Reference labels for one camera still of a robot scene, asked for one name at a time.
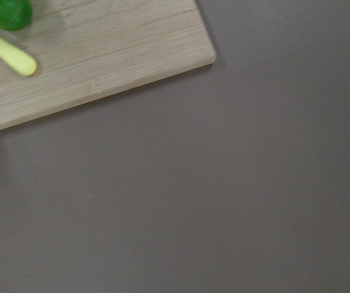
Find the yellow plastic knife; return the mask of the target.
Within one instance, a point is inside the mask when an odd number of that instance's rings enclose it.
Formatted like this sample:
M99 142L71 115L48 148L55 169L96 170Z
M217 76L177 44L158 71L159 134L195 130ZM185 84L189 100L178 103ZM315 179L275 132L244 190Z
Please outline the yellow plastic knife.
M37 61L31 55L1 37L0 59L22 76L30 76L37 71Z

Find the wooden cutting board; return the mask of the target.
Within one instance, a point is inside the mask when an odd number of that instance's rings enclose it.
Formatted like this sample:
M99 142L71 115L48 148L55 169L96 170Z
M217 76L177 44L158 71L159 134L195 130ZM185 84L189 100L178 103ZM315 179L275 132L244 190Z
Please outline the wooden cutting board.
M188 0L34 1L32 23L0 37L38 62L0 59L0 130L209 65L216 53Z

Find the green lime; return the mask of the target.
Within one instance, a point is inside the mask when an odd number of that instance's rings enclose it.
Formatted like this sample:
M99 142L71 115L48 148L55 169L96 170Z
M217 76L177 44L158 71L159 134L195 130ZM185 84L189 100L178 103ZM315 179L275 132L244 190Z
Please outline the green lime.
M18 31L30 25L33 8L27 0L0 0L0 28Z

